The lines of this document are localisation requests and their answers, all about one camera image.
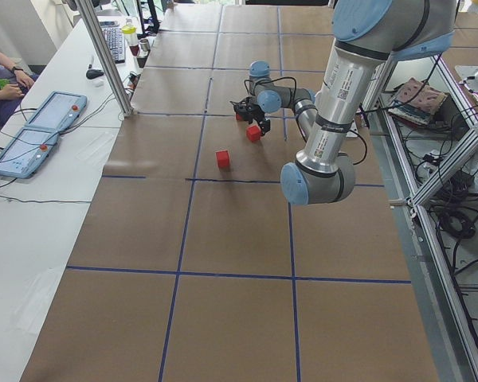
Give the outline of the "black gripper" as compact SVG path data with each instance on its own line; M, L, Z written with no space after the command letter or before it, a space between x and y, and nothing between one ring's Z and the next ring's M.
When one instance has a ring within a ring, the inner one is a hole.
M248 104L243 107L243 120L248 122L255 120L259 122L262 136L265 136L271 130L271 121L269 119L263 119L263 111L257 104Z

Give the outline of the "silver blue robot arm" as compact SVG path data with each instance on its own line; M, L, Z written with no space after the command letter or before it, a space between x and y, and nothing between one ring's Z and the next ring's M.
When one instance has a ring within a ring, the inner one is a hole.
M374 70L395 61L435 56L453 40L454 1L340 1L332 19L334 44L316 96L276 86L265 61L249 68L250 99L265 113L294 112L306 139L280 184L292 205L338 202L355 187L355 169L340 148L366 96Z

